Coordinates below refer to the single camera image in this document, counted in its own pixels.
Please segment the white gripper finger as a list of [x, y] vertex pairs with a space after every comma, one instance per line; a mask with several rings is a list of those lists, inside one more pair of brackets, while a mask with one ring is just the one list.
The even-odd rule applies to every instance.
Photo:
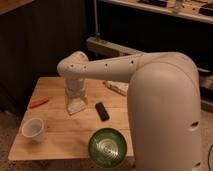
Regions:
[[66, 98], [66, 110], [69, 115], [78, 112], [78, 101], [76, 99]]
[[88, 105], [88, 98], [87, 96], [85, 97], [80, 97], [80, 107], [79, 107], [79, 111], [83, 111], [86, 109]]

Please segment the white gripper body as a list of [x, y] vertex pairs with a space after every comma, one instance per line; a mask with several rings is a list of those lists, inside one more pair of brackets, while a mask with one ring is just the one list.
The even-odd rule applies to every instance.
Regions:
[[66, 79], [65, 92], [69, 98], [84, 97], [86, 94], [84, 79]]

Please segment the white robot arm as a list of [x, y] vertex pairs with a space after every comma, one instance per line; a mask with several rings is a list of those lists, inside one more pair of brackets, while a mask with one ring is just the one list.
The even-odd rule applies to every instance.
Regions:
[[70, 98], [82, 79], [125, 82], [136, 171], [202, 171], [200, 90], [195, 63], [178, 52], [138, 53], [90, 61], [77, 51], [57, 71]]

